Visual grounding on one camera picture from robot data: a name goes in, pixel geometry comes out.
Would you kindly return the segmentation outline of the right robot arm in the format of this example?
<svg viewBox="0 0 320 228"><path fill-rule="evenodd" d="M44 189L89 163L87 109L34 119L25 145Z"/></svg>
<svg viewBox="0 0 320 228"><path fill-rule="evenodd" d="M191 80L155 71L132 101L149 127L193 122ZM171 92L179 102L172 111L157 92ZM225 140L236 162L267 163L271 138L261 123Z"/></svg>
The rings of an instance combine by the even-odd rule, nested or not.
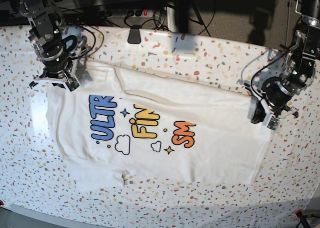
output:
<svg viewBox="0 0 320 228"><path fill-rule="evenodd" d="M34 77L30 88L48 82L69 91L77 89L78 60L86 48L80 48L75 35L63 37L66 24L61 9L54 0L17 0L17 9L31 25L28 39L44 65L43 73Z"/></svg>

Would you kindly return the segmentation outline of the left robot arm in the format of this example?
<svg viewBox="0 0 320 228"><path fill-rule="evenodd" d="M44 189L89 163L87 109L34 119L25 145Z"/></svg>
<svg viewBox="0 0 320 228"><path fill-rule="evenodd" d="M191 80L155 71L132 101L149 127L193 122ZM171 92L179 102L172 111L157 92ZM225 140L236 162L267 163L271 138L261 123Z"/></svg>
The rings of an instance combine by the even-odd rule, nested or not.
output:
<svg viewBox="0 0 320 228"><path fill-rule="evenodd" d="M293 29L292 42L283 54L257 71L246 89L255 100L249 118L253 124L263 123L275 131L281 122L283 111L298 117L296 109L287 103L314 81L315 63L320 58L320 0L297 0L295 12L300 14ZM255 78L272 65L284 60L278 76L265 79L260 88L254 87Z"/></svg>

